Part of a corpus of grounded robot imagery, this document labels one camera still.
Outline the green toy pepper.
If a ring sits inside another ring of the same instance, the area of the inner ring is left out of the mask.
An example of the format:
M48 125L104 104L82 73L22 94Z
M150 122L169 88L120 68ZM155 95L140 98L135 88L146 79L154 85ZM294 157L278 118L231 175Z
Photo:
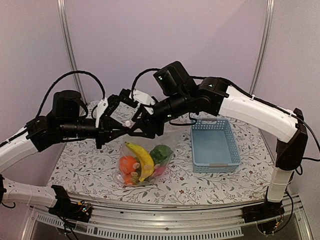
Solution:
M172 156L172 149L164 144L156 145L151 151L150 156L155 165L164 165Z

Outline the clear zip top bag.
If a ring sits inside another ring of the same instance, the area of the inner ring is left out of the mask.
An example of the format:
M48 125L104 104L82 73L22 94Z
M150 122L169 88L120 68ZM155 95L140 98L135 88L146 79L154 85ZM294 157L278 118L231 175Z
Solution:
M168 168L184 130L164 126L164 133L154 139L126 136L120 147L115 180L128 187L147 186Z

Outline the yellow toy banana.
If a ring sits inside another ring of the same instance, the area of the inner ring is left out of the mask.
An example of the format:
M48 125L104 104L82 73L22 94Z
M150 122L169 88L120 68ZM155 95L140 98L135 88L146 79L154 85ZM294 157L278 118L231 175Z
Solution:
M125 146L139 159L141 174L138 180L143 182L153 174L155 166L154 161L142 146L131 142L125 142Z

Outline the orange toy orange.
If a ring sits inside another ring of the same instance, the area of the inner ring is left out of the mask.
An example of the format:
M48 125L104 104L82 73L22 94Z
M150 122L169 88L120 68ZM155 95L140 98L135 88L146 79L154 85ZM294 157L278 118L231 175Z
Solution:
M119 159L118 166L120 172L127 175L135 172L140 167L140 163L135 157L126 155Z

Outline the red toy apple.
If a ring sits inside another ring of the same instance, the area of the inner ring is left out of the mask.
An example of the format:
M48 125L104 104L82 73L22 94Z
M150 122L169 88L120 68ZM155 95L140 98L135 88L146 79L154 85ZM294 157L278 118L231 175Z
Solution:
M155 176L160 176L160 175L162 175L162 174L165 172L166 169L167 169L167 166L166 166L166 165L156 164L156 165L154 166L154 172L153 172L153 174L154 174Z

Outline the green orange toy mango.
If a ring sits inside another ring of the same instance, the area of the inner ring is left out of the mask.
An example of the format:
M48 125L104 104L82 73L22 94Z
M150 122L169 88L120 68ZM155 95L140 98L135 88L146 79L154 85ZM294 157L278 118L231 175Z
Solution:
M135 186L139 183L138 176L132 176L131 174L127 174L123 177L123 183L126 186Z

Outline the light blue plastic basket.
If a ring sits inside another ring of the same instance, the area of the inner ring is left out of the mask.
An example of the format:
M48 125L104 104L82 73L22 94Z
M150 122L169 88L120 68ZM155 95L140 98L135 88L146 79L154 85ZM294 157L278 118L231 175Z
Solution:
M190 131L194 173L233 173L241 157L230 122L225 118L199 118Z

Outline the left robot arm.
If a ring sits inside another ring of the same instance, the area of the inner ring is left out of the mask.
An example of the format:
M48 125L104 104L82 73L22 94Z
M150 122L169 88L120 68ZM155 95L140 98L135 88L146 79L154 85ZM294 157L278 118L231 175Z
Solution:
M47 115L36 116L0 145L0 170L3 172L26 157L67 141L94 139L100 149L129 131L129 127L111 117L120 103L137 107L137 102L130 98L130 91L124 90L120 95L113 94L100 100L96 117L89 118L88 108L78 91L55 93L52 110ZM5 177L0 178L0 202L40 205L57 210L63 217L70 217L75 211L74 203L62 186L40 187L12 182Z

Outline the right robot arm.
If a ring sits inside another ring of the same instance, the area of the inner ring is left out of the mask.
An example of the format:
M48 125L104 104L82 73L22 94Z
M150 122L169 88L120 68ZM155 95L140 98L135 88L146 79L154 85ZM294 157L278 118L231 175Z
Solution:
M166 96L160 102L134 86L130 90L131 99L142 105L142 119L134 127L142 129L148 137L160 135L165 122L186 113L205 112L240 120L277 138L275 169L266 190L265 202L258 208L262 218L274 214L306 150L308 133L302 111L297 108L285 110L254 98L221 77L207 77L196 84L190 76L159 76L158 82Z

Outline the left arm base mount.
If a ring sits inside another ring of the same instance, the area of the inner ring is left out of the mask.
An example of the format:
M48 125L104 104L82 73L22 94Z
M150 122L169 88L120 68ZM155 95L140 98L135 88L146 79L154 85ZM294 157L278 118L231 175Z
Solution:
M92 215L92 204L81 200L73 203L67 194L67 191L59 185L52 185L56 203L48 208L48 213L62 219L75 220L88 223Z

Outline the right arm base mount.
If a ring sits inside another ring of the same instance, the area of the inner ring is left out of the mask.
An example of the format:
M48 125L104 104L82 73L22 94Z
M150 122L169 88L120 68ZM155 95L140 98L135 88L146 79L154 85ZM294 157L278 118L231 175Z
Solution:
M285 210L282 201L270 202L265 199L263 203L243 207L241 212L244 222L251 223L283 215Z

